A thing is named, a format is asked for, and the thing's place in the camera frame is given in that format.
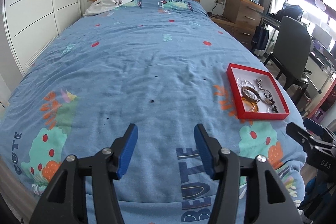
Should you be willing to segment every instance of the black bag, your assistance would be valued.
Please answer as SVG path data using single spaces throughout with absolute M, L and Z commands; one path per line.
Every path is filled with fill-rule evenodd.
M 253 53 L 254 50 L 263 51 L 266 49 L 268 38 L 269 38 L 269 30 L 266 29 L 266 23 L 263 23 L 261 26 L 258 26 L 255 30 L 254 36 L 252 38 L 252 49 L 251 52 Z
M 269 13 L 268 15 L 280 22 L 284 16 L 291 17 L 300 22 L 303 15 L 303 9 L 299 5 L 292 5 L 277 11 L 275 14 Z

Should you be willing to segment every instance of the blue bedsheet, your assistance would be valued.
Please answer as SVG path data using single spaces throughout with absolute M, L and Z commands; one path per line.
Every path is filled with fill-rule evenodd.
M 266 155 L 298 205 L 305 153 L 285 127 L 303 127 L 301 116 L 281 88 L 291 113 L 285 120 L 238 120 L 229 63 L 266 70 L 192 0 L 135 0 L 82 18 L 38 57 L 13 92 L 0 129 L 1 158 L 41 195 L 67 155 L 94 155 L 135 123 L 138 142 L 126 175 L 115 183 L 125 223 L 202 224 L 218 185 L 196 150 L 193 129 L 202 123 L 223 147 L 251 158 Z M 245 191 L 241 179 L 237 223 Z

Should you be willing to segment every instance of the amber bangle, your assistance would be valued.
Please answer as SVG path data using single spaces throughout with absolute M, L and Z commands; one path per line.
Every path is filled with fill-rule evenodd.
M 259 108 L 258 108 L 258 105 L 256 103 L 252 103 L 252 102 L 246 100 L 246 98 L 243 97 L 243 96 L 241 97 L 241 100 L 243 101 L 243 104 L 245 102 L 245 103 L 248 103 L 250 105 L 251 108 L 248 110 L 249 112 L 259 112 Z
M 255 99 L 251 98 L 250 96 L 248 96 L 245 93 L 245 90 L 248 90 L 248 91 L 252 92 L 257 97 L 257 99 L 255 100 Z M 241 87 L 241 94 L 246 100 L 248 100 L 251 103 L 258 103 L 261 100 L 261 97 L 260 97 L 259 93 L 256 90 L 254 90 L 253 88 L 251 88 L 247 85 Z

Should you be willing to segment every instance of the white wardrobe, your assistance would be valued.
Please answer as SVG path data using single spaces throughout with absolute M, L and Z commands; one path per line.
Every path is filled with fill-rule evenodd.
M 2 0 L 7 39 L 24 75 L 37 56 L 80 16 L 79 0 Z

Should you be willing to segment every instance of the blue gripper pad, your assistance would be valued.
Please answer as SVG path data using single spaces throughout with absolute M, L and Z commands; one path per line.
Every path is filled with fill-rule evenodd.
M 125 142 L 124 149 L 119 156 L 119 164 L 117 170 L 117 176 L 119 179 L 121 179 L 122 176 L 125 175 L 127 172 L 137 140 L 138 127 L 134 125 L 133 130 L 131 131 L 128 139 Z
M 307 128 L 307 130 L 312 131 L 317 136 L 321 137 L 324 133 L 323 127 L 309 118 L 304 119 L 303 125 Z
M 213 158 L 209 147 L 206 144 L 206 141 L 197 125 L 194 127 L 194 138 L 197 150 L 204 166 L 204 170 L 210 176 L 210 178 L 213 179 L 215 176 L 215 170 L 213 169 Z

